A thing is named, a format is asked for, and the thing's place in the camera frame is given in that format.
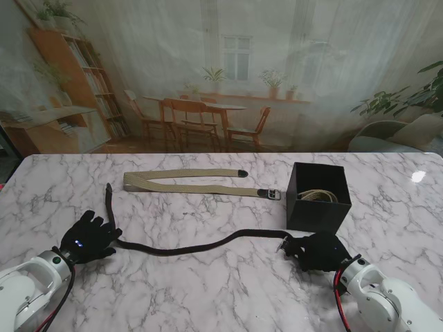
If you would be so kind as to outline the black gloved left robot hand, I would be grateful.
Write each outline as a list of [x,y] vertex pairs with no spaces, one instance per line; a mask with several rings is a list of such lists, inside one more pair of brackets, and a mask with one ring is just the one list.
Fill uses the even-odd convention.
[[59,250],[73,264],[87,264],[115,254],[111,243],[122,233],[101,216],[95,216],[93,210],[87,210],[65,233]]

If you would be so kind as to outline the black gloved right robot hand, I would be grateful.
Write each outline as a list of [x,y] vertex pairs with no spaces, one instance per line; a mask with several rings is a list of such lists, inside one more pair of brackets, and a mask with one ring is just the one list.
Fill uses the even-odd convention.
[[287,257],[295,257],[301,270],[332,272],[345,260],[351,260],[349,252],[335,234],[317,232],[295,238],[286,236],[281,249]]

